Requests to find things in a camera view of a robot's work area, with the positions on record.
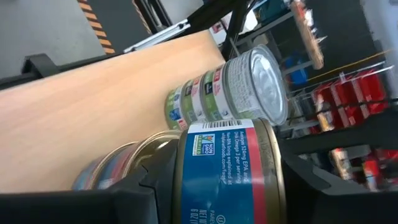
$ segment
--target blue can label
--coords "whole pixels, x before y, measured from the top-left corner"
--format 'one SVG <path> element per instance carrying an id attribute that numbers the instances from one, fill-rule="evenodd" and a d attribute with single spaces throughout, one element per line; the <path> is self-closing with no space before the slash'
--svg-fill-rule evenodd
<path id="1" fill-rule="evenodd" d="M 181 223 L 267 223 L 260 150 L 251 120 L 190 126 L 181 209 Z"/>

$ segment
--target barcode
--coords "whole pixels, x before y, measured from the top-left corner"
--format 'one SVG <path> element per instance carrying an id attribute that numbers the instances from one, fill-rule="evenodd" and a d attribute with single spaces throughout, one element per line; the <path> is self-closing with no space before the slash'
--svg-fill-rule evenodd
<path id="1" fill-rule="evenodd" d="M 240 120 L 229 120 L 229 121 L 214 121 L 203 124 L 203 129 L 207 128 L 222 128 L 228 126 L 239 126 L 242 125 L 242 121 Z"/>

